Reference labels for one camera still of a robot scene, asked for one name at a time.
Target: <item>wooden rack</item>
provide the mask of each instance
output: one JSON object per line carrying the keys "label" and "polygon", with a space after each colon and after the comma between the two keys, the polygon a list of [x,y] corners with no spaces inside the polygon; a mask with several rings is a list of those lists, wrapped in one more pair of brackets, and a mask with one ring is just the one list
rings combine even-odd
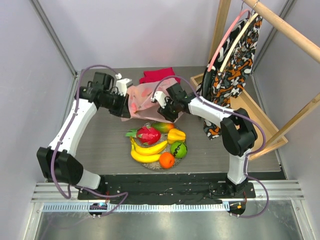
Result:
{"label": "wooden rack", "polygon": [[[224,28],[226,25],[226,20],[229,12],[231,0],[220,0],[218,13],[215,20],[215,27],[213,33],[213,39],[211,42],[211,48],[209,52],[209,59],[212,58],[215,50],[217,49],[222,37]],[[273,27],[275,27],[279,32],[283,33],[287,36],[293,43],[295,43],[299,48],[305,51],[310,57],[312,57],[315,61],[320,63],[320,48],[315,45],[312,41],[302,35],[299,31],[293,28],[290,24],[284,21],[282,18],[277,16],[274,12],[272,12],[269,8],[263,5],[258,0],[243,0],[250,8],[254,9],[256,13],[262,16],[266,21],[268,21]],[[202,81],[203,74],[194,76],[191,78],[191,83],[193,85],[198,85]],[[304,119],[308,114],[310,114],[317,106],[320,104],[320,93],[318,93],[308,104],[306,104],[291,120],[289,120],[280,130],[274,126],[274,124],[270,121],[270,119],[262,112],[262,110],[255,104],[255,102],[251,103],[252,98],[248,95],[247,92],[243,92],[240,94],[238,98],[240,98],[240,102],[244,101],[244,108],[248,111],[249,108],[255,108],[255,110],[251,113],[253,116],[250,116],[252,119],[257,120],[258,123],[262,123],[264,125],[264,129],[269,133],[267,135],[267,142],[264,150],[261,153],[257,153],[251,157],[251,160],[256,159],[263,154],[266,154],[270,151],[273,151],[282,145],[286,144],[288,140],[285,138],[285,134],[290,131],[296,124],[298,124],[302,119]],[[235,108],[235,105],[238,107],[239,102],[233,104],[235,100],[231,99],[231,107]],[[260,147],[259,142],[261,139],[256,142],[256,148]]]}

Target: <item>banana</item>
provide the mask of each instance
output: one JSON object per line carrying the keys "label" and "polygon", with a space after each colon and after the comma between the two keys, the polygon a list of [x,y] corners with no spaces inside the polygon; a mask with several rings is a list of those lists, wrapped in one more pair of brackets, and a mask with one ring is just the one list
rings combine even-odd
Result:
{"label": "banana", "polygon": [[131,144],[134,145],[134,149],[138,154],[141,154],[143,156],[150,156],[154,154],[158,154],[161,151],[163,151],[166,146],[168,145],[168,141],[163,141],[155,146],[150,147],[141,147],[139,146],[133,137],[130,137]]}
{"label": "banana", "polygon": [[131,144],[131,157],[139,163],[144,163],[144,164],[153,163],[153,162],[158,161],[160,156],[161,156],[161,154],[143,156],[143,155],[137,153],[135,150],[135,145],[133,143]]}

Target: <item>orange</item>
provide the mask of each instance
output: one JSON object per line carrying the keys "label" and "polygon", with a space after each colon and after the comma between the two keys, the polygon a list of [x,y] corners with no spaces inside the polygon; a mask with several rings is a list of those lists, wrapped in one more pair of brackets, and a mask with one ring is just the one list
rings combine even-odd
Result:
{"label": "orange", "polygon": [[159,158],[159,163],[164,169],[169,169],[175,164],[175,157],[170,152],[164,152]]}

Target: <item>white wall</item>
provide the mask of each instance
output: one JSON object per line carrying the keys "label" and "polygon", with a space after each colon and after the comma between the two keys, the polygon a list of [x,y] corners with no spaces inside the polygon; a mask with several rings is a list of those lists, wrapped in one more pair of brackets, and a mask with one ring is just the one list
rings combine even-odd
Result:
{"label": "white wall", "polygon": [[0,1],[0,234],[22,239],[44,178],[36,157],[57,134],[72,76],[27,0]]}
{"label": "white wall", "polygon": [[[318,46],[319,11],[319,0],[298,0],[286,18]],[[265,110],[279,128],[320,91],[319,64],[281,33],[277,33],[255,74]],[[319,124],[320,107],[286,135],[289,142],[279,149],[287,176],[300,182],[316,231],[320,226]]]}
{"label": "white wall", "polygon": [[[286,0],[262,0],[278,13]],[[92,64],[114,68],[204,66],[218,0],[41,0],[77,70]],[[227,26],[240,13],[232,0]],[[271,26],[264,22],[258,50]]]}

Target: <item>beige hanger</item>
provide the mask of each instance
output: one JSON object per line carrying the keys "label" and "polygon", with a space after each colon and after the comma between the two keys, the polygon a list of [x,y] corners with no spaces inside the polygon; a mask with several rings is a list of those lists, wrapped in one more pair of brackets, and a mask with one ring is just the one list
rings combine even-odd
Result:
{"label": "beige hanger", "polygon": [[225,67],[226,67],[226,65],[227,65],[227,63],[228,63],[228,61],[229,61],[229,58],[230,58],[232,52],[234,51],[237,43],[240,41],[240,38],[241,38],[242,35],[245,33],[245,31],[248,29],[249,25],[257,18],[258,15],[259,15],[258,13],[255,13],[255,14],[250,18],[250,20],[247,21],[246,24],[243,26],[242,30],[240,31],[240,33],[238,34],[238,36],[235,38],[233,44],[232,44],[231,47],[229,48],[229,51],[228,51],[227,55],[225,56],[224,61],[223,61],[222,65],[221,65],[220,72],[222,72],[222,71],[225,69]]}

